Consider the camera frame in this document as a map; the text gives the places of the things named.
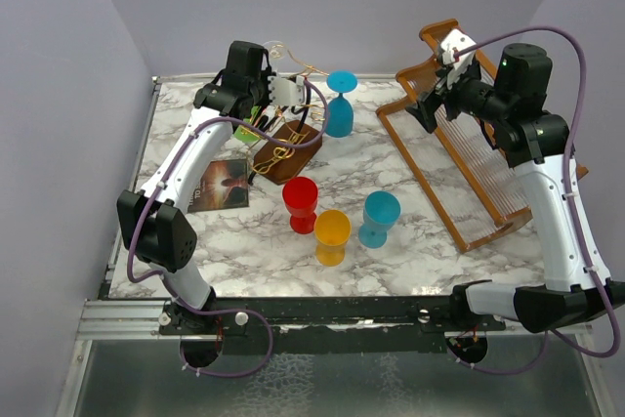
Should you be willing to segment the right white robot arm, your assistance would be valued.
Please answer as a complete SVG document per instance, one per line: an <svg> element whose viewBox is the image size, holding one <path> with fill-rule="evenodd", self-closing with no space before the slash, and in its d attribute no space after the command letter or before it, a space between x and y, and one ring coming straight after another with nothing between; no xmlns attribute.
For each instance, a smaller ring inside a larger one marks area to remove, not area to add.
<svg viewBox="0 0 625 417"><path fill-rule="evenodd" d="M408 107L424 129L462 113L492 126L521 184L539 237L544 283L514 286L478 281L454 287L450 322L470 330L484 315L516 320L533 333L614 316L624 304L624 285L611 278L597 252L577 192L576 164L566 121L544 110L552 61L544 49L513 43L502 52L493 84L481 79L476 44L454 30L438 45L435 84Z"/></svg>

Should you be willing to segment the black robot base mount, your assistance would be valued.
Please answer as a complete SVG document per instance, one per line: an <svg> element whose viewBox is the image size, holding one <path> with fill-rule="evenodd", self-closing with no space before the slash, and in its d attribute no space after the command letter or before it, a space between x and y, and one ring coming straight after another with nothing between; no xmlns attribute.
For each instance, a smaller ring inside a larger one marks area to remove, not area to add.
<svg viewBox="0 0 625 417"><path fill-rule="evenodd" d="M458 313L448 296L222 297L215 316L167 302L158 333L226 354L441 354L445 338L502 331L491 315Z"/></svg>

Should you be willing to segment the green plastic goblet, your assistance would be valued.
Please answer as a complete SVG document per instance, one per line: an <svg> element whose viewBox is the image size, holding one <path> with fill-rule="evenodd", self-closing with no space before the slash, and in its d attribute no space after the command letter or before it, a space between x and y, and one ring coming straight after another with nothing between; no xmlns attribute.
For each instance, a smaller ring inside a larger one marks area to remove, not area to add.
<svg viewBox="0 0 625 417"><path fill-rule="evenodd" d="M262 117L262 112L260 111L260 107L256 105L252 107L250 117L245 118L244 121L254 126L257 126L258 121L261 117ZM260 139L260 137L255 132L250 131L248 128L244 126L239 126L234 132L233 136L237 140L245 144L252 144L252 143L257 142Z"/></svg>

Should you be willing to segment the clear wine glass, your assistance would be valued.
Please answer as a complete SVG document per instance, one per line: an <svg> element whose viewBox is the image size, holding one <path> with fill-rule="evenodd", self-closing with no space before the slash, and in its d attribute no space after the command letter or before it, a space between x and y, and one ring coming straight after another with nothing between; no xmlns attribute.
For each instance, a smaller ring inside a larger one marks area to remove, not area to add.
<svg viewBox="0 0 625 417"><path fill-rule="evenodd" d="M282 41L272 40L263 44L269 55L269 64L273 70L279 70L286 56L286 47Z"/></svg>

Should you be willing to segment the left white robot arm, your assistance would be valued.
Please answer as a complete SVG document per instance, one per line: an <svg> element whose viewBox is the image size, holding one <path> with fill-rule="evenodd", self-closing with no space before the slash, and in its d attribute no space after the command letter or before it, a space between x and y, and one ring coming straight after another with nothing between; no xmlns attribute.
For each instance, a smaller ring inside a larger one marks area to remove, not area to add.
<svg viewBox="0 0 625 417"><path fill-rule="evenodd" d="M128 260L148 264L172 299L184 307L182 322L201 334L215 324L215 293L192 256L197 234L187 219L190 198L215 155L238 127L252 127L254 108L266 107L273 74L268 50L256 43L234 41L226 66L193 100L185 130L154 175L137 191L125 190L116 207Z"/></svg>

